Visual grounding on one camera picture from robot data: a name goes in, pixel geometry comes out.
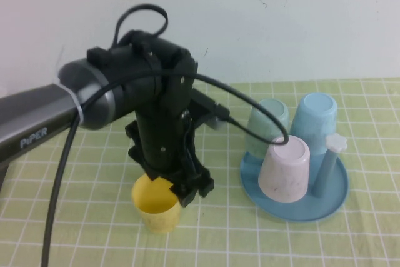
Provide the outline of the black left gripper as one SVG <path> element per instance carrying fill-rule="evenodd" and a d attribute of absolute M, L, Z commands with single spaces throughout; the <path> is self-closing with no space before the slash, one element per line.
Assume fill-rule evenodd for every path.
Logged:
<path fill-rule="evenodd" d="M 194 130 L 188 114 L 178 118 L 138 116 L 125 127 L 134 141 L 129 155 L 149 178 L 145 192 L 172 192 L 185 208 L 197 194 L 205 198 L 214 189 L 209 170 L 196 156 Z"/>

